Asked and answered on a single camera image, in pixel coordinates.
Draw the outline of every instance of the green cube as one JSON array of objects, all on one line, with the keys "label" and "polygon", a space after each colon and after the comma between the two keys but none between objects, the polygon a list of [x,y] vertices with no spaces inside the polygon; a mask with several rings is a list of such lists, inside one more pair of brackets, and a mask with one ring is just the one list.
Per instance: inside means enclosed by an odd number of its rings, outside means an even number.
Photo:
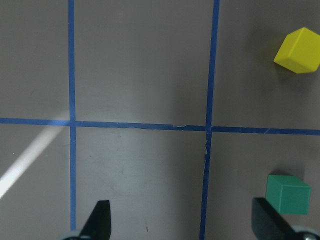
[{"label": "green cube", "polygon": [[308,214],[310,193],[311,187],[295,176],[268,176],[266,200],[280,214]]}]

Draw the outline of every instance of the blue tape line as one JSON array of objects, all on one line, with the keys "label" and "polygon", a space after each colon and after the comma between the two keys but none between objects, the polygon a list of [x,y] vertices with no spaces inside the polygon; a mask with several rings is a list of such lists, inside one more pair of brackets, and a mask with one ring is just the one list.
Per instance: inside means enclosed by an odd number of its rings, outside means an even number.
[{"label": "blue tape line", "polygon": [[76,120],[74,9],[74,0],[68,0],[69,113],[71,122]]},{"label": "blue tape line", "polygon": [[207,201],[208,201],[209,171],[210,171],[210,160],[211,160],[211,140],[212,140],[211,126],[212,126],[212,112],[213,112],[213,101],[214,101],[219,5],[220,5],[220,1],[214,0],[213,13],[212,13],[209,75],[208,75],[208,87],[207,87],[207,96],[206,96],[206,115],[205,115],[206,154],[204,156],[204,170],[203,170],[203,181],[202,181],[201,220],[200,220],[200,230],[199,230],[200,240],[205,239],[205,233],[206,233]]},{"label": "blue tape line", "polygon": [[[134,123],[134,122],[108,122],[108,121],[74,121],[50,120],[33,118],[10,118],[0,117],[0,124],[39,125],[39,126],[62,126],[84,128],[116,128],[116,129],[149,129],[149,130],[173,130],[173,131],[206,131],[205,126],[184,125],[175,126],[157,123]],[[240,126],[212,126],[214,133],[237,133],[237,134],[271,134],[271,135],[307,135],[320,136],[318,129],[294,129],[294,128],[267,128],[267,127],[240,127]]]},{"label": "blue tape line", "polygon": [[76,229],[76,127],[70,127],[70,229]]},{"label": "blue tape line", "polygon": [[156,123],[133,123],[133,122],[104,122],[104,121],[75,121],[77,127],[92,127],[92,128],[118,128],[118,129],[149,129],[149,130],[176,130],[176,131],[198,131],[206,130],[204,126],[184,125],[175,126],[170,124]]},{"label": "blue tape line", "polygon": [[75,3],[68,0],[68,69],[70,117],[70,229],[75,230],[76,220],[76,90],[75,90]]},{"label": "blue tape line", "polygon": [[216,53],[217,53],[217,36],[218,36],[218,20],[219,20],[219,0],[214,0],[213,14],[212,14],[212,29],[211,29],[211,44],[210,44],[210,59],[209,59],[209,75],[208,87],[206,95],[206,116],[205,126],[212,124],[212,112],[214,101],[214,83],[215,83],[215,67],[216,67]]},{"label": "blue tape line", "polygon": [[69,126],[68,120],[28,119],[28,118],[4,118],[0,117],[0,124],[22,124],[42,126]]},{"label": "blue tape line", "polygon": [[312,135],[319,136],[320,130],[316,129],[292,129],[292,128],[258,128],[258,127],[234,127],[213,126],[216,133],[240,133],[240,134],[281,134],[281,135]]}]

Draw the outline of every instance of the cube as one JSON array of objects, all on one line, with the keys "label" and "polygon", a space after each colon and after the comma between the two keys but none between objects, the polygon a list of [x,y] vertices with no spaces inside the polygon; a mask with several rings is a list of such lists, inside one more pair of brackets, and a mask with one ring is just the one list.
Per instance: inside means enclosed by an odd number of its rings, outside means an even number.
[{"label": "cube", "polygon": [[308,214],[310,193],[311,187],[295,176],[268,176],[265,198],[280,214]]},{"label": "cube", "polygon": [[273,61],[296,74],[315,72],[320,64],[320,35],[306,27],[288,34]]}]

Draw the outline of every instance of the grid line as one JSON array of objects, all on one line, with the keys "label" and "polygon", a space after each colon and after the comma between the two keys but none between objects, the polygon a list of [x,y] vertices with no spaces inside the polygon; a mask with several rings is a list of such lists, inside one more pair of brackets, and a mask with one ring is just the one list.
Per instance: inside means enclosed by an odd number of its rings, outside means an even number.
[{"label": "grid line", "polygon": [[70,229],[75,230],[76,219],[76,86],[75,86],[75,2],[68,0],[68,73],[69,73],[69,124],[70,124]]},{"label": "grid line", "polygon": [[[113,121],[74,121],[54,119],[10,118],[0,117],[0,124],[36,125],[36,126],[61,126],[81,128],[114,128],[114,129],[142,129],[142,130],[171,130],[205,132],[206,126],[202,125],[171,125],[161,123],[138,122],[113,122]],[[268,134],[268,135],[306,135],[320,136],[320,129],[307,128],[274,128],[274,127],[241,127],[241,126],[212,126],[212,133],[237,133],[237,134]]]},{"label": "grid line", "polygon": [[211,141],[212,141],[212,113],[214,102],[214,83],[215,83],[215,66],[218,38],[218,22],[219,22],[219,5],[220,0],[213,1],[212,24],[211,24],[211,43],[210,43],[210,58],[209,58],[209,74],[208,87],[206,95],[206,113],[205,113],[205,155],[204,169],[202,178],[202,197],[201,197],[201,212],[200,212],[200,228],[199,239],[205,239],[207,205],[208,205],[208,188],[209,188],[209,173],[211,160]]}]

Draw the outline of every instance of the yellow cube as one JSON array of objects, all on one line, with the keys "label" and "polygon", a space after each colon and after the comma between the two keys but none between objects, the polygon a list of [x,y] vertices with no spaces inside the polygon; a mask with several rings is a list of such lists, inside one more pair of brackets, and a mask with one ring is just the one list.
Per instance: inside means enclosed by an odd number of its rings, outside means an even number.
[{"label": "yellow cube", "polygon": [[273,61],[296,74],[315,72],[320,64],[320,35],[306,27],[288,34]]}]

